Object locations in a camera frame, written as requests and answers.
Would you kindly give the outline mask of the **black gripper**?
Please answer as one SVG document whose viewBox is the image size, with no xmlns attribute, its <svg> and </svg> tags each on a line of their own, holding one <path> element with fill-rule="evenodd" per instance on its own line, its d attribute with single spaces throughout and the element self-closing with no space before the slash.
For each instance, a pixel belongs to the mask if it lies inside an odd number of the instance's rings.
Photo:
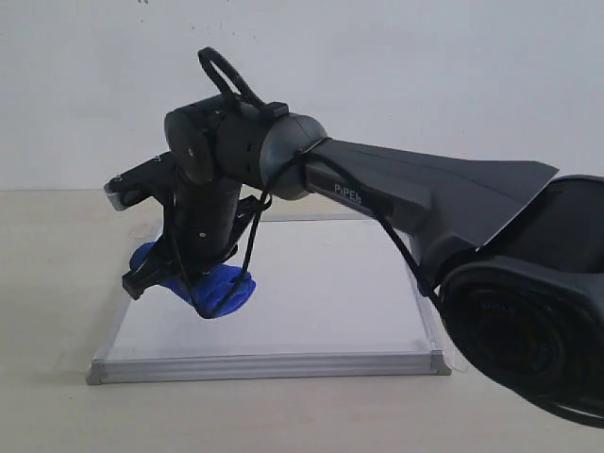
<svg viewBox="0 0 604 453">
<path fill-rule="evenodd" d="M 206 274 L 234 255 L 237 242 L 264 204 L 253 195 L 240 198 L 242 183 L 219 177 L 195 184 L 176 176 L 164 212 L 164 244 L 142 244 L 129 260 L 122 276 L 126 293 L 138 300 L 160 286 L 184 297 L 180 274 Z"/>
</svg>

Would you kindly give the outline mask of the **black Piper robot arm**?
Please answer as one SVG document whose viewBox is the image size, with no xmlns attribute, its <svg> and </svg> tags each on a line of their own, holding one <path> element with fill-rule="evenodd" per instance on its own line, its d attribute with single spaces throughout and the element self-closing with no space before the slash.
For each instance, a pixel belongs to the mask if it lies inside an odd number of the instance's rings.
<svg viewBox="0 0 604 453">
<path fill-rule="evenodd" d="M 106 187 L 119 210 L 147 198 L 163 231 L 122 278 L 140 297 L 174 282 L 205 319 L 246 271 L 198 285 L 254 236 L 273 198 L 317 193 L 379 222 L 462 355 L 533 406 L 603 425 L 603 180 L 530 160 L 468 160 L 332 139 L 283 103 L 219 94 L 170 111 L 168 151 Z"/>
</svg>

